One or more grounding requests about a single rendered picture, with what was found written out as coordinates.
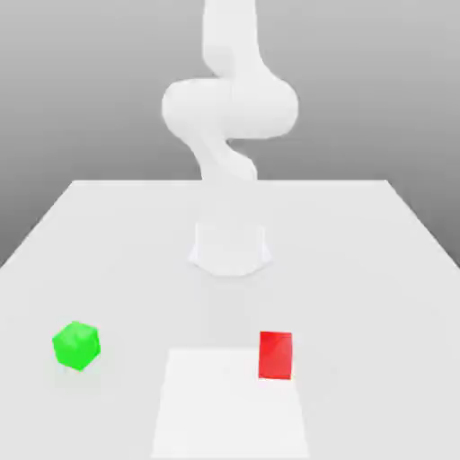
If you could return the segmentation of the small red cube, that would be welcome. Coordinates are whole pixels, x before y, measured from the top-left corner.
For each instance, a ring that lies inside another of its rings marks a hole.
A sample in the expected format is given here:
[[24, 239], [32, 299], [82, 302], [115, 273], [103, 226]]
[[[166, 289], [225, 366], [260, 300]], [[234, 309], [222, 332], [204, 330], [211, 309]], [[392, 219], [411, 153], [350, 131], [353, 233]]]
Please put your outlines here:
[[290, 380], [292, 366], [292, 333], [260, 332], [259, 378]]

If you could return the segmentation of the small green cube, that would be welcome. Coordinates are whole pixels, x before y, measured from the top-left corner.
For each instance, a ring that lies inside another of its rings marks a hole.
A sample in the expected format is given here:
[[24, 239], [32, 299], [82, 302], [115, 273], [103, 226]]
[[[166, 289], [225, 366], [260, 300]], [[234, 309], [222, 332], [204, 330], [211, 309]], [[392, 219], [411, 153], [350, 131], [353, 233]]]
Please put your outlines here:
[[83, 371], [100, 353], [98, 329], [72, 321], [52, 338], [57, 362], [76, 371]]

